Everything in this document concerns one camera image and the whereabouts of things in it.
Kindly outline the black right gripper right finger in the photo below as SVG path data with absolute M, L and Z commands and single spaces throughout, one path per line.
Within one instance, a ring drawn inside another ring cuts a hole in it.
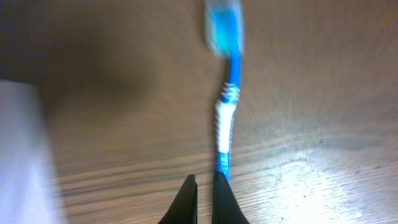
M 223 172 L 213 176 L 212 224 L 249 224 Z

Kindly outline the blue white toothbrush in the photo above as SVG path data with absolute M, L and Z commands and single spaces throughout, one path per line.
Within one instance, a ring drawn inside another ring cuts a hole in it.
M 240 0 L 205 2 L 205 35 L 212 52 L 227 60 L 226 79 L 215 103 L 216 170 L 230 178 L 234 116 L 240 96 L 244 19 Z

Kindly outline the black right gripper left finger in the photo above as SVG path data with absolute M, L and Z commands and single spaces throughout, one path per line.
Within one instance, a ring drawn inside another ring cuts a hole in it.
M 195 175 L 185 179 L 159 224 L 197 224 L 198 186 Z

